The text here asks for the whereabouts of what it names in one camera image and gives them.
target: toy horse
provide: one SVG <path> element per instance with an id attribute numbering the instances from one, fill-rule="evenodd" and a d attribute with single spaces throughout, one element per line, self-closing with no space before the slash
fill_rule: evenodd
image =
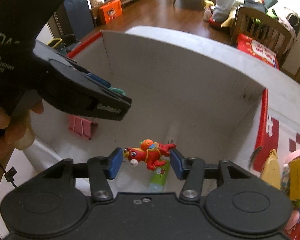
<path id="1" fill-rule="evenodd" d="M 123 155 L 130 161 L 131 165 L 136 166 L 140 161 L 144 161 L 148 170 L 155 171 L 156 167 L 166 164 L 166 161 L 159 161 L 161 156 L 170 157 L 169 150 L 175 147 L 174 143 L 163 145 L 147 139 L 141 143 L 140 148 L 127 147 Z"/>

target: blue gripper pad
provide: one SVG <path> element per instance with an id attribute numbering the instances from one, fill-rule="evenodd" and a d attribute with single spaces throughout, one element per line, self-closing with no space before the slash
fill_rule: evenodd
<path id="1" fill-rule="evenodd" d="M 109 177 L 108 179 L 114 179 L 118 171 L 121 167 L 122 160 L 123 160 L 123 150 L 121 148 L 116 148 L 108 157 L 110 162 L 110 167 L 108 170 Z"/>
<path id="2" fill-rule="evenodd" d="M 179 180 L 187 178 L 189 169 L 185 166 L 186 158 L 177 150 L 170 150 L 170 165 Z"/>

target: metal bolt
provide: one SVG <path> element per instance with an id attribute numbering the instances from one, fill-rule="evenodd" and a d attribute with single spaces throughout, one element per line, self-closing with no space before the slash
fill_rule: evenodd
<path id="1" fill-rule="evenodd" d="M 136 205 L 140 205 L 140 204 L 142 204 L 142 201 L 140 199 L 135 199 L 133 201 L 133 203 L 136 204 Z"/>
<path id="2" fill-rule="evenodd" d="M 149 198 L 149 197 L 144 197 L 144 198 L 142 199 L 142 201 L 145 202 L 145 203 L 148 203 L 148 202 L 151 201 L 151 198 Z"/>
<path id="3" fill-rule="evenodd" d="M 110 193 L 106 190 L 98 190 L 96 196 L 97 198 L 108 198 L 110 197 Z"/>
<path id="4" fill-rule="evenodd" d="M 186 197 L 186 198 L 195 198 L 198 196 L 198 193 L 193 190 L 193 189 L 187 189 L 184 192 L 182 192 L 182 194 Z"/>

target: cable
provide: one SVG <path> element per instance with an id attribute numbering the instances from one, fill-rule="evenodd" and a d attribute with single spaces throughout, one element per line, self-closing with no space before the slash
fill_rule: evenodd
<path id="1" fill-rule="evenodd" d="M 4 174 L 7 175 L 7 172 L 1 163 L 0 163 L 0 168 L 3 170 Z M 14 186 L 14 188 L 17 188 L 16 184 L 14 184 L 13 181 L 10 181 L 10 183 Z"/>

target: teal object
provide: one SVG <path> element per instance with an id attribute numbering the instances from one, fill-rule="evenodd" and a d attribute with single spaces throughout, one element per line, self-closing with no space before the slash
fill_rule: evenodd
<path id="1" fill-rule="evenodd" d="M 126 96 L 126 93 L 122 89 L 119 89 L 119 88 L 109 88 L 109 89 L 113 90 L 114 92 L 117 92 L 119 94 L 122 94 L 122 95 Z"/>

